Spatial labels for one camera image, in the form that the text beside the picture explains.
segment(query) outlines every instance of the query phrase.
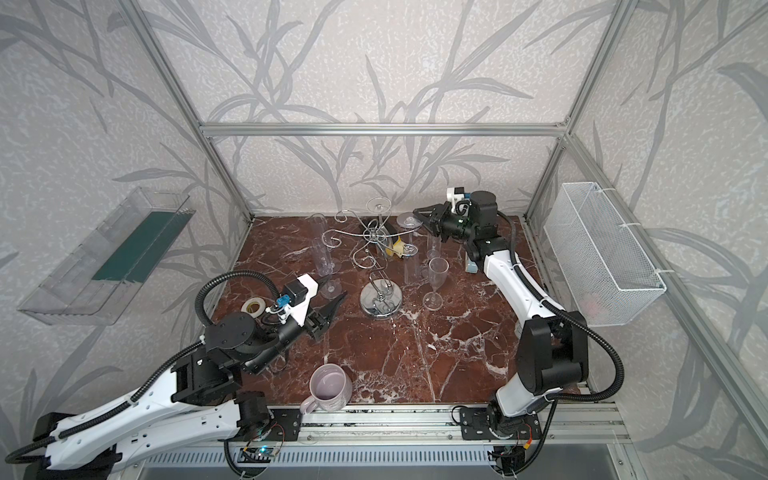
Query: mug handle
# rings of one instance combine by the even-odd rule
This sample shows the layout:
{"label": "mug handle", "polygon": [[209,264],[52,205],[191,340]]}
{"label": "mug handle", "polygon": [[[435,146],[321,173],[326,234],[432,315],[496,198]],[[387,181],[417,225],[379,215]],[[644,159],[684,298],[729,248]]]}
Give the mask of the mug handle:
{"label": "mug handle", "polygon": [[301,405],[299,405],[299,413],[306,415],[307,413],[314,412],[316,408],[317,400],[315,400],[315,397],[310,395],[306,397],[303,402],[301,402]]}

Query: purple mug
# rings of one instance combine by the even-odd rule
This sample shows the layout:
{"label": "purple mug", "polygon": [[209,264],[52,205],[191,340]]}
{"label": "purple mug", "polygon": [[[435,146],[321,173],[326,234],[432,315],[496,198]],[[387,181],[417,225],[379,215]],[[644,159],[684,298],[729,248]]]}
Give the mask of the purple mug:
{"label": "purple mug", "polygon": [[317,407],[326,412],[341,410],[352,398],[352,380],[346,372],[333,363],[319,366],[310,378],[310,396],[301,402],[302,415]]}

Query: cable tie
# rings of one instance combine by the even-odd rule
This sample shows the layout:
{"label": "cable tie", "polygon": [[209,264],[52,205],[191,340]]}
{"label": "cable tie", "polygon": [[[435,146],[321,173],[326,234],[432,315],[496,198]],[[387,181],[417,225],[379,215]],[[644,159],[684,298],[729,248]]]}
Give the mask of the cable tie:
{"label": "cable tie", "polygon": [[132,396],[133,396],[132,393],[126,393],[125,396],[123,396],[123,398],[125,399],[126,402],[130,403],[131,406],[137,405],[139,403],[139,400],[141,400],[141,398],[139,398],[139,400],[134,402],[133,400],[131,400]]}

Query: tape roll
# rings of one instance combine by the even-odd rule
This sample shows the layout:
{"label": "tape roll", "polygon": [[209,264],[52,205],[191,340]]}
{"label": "tape roll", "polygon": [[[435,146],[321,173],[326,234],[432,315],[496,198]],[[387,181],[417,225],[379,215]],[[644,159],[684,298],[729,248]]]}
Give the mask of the tape roll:
{"label": "tape roll", "polygon": [[[254,308],[254,306],[258,306],[258,308],[252,312],[251,310]],[[248,299],[248,301],[246,301],[243,304],[243,308],[241,308],[240,311],[245,312],[248,315],[251,315],[253,318],[256,318],[262,313],[264,313],[265,309],[266,309],[266,302],[264,301],[264,299],[261,299],[258,296],[255,296],[252,299]]]}

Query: wallpaper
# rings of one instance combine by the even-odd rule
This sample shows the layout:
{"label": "wallpaper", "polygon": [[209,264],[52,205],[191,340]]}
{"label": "wallpaper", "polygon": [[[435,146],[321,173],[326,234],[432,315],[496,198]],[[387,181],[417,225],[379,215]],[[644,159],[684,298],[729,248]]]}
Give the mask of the wallpaper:
{"label": "wallpaper", "polygon": [[[381,195],[404,212],[465,187],[491,191],[503,211],[521,213],[554,138],[229,137],[217,147],[253,211],[334,214]],[[413,150],[425,152],[420,161],[411,162]]]}
{"label": "wallpaper", "polygon": [[[764,392],[766,14],[765,1],[638,8],[576,127]],[[548,185],[535,231],[559,182],[581,180],[571,165],[566,157]],[[545,263],[567,297],[556,260]],[[627,368],[615,399],[650,478],[768,478],[764,453],[663,297],[599,333]],[[593,348],[590,363],[591,380],[605,387],[609,359]]]}
{"label": "wallpaper", "polygon": [[[614,1],[142,0],[209,122],[559,122]],[[552,139],[217,138],[262,214],[396,211],[445,187],[495,192],[522,212]],[[286,181],[300,178],[300,184]]]}
{"label": "wallpaper", "polygon": [[[550,282],[550,292],[576,309],[544,231],[565,182],[587,181],[566,151],[529,217]],[[717,379],[690,345],[664,297],[625,326],[600,327],[619,353],[624,385],[612,399],[634,442],[648,478],[768,478],[768,459],[722,393]],[[589,382],[596,390],[613,381],[604,350],[590,342]]]}
{"label": "wallpaper", "polygon": [[768,2],[695,7],[635,13],[578,135],[768,394]]}
{"label": "wallpaper", "polygon": [[141,0],[204,121],[562,121],[612,0]]}
{"label": "wallpaper", "polygon": [[[0,455],[46,412],[82,412],[143,382],[196,337],[192,300],[247,231],[112,2],[0,5]],[[135,188],[197,212],[113,326],[16,310]],[[0,478],[22,470],[0,463]]]}

